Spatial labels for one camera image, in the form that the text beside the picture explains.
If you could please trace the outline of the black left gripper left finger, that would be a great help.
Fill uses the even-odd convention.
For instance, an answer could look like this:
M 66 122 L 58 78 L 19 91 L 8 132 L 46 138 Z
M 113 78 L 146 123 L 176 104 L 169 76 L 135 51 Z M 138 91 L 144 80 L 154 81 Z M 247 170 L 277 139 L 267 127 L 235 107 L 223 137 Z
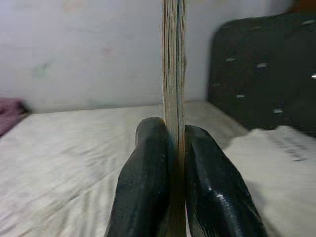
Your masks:
M 170 204 L 169 134 L 160 117 L 142 120 L 115 190 L 106 237 L 164 237 Z

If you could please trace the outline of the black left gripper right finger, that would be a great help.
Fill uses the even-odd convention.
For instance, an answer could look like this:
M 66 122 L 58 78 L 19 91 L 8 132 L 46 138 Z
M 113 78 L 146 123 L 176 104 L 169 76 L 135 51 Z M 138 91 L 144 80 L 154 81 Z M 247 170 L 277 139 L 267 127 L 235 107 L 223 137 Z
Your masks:
M 241 173 L 204 129 L 185 126 L 185 200 L 193 237 L 268 235 Z

